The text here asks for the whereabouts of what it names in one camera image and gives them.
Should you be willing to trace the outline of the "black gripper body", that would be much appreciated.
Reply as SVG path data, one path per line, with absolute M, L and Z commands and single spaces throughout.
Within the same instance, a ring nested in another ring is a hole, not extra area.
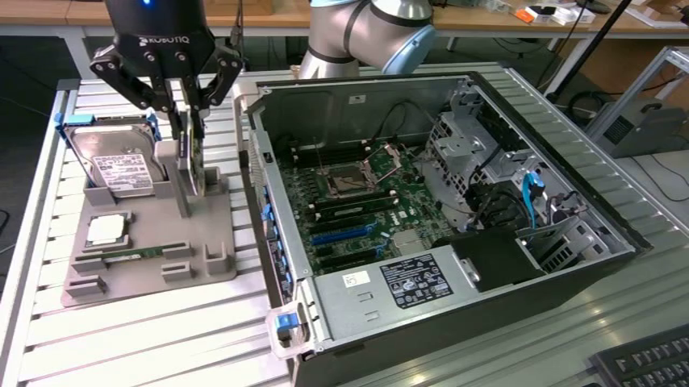
M 153 52 L 165 80 L 192 82 L 214 50 L 202 2 L 106 1 L 105 7 L 114 31 L 113 48 L 130 74 L 146 76 L 136 62 L 144 52 Z

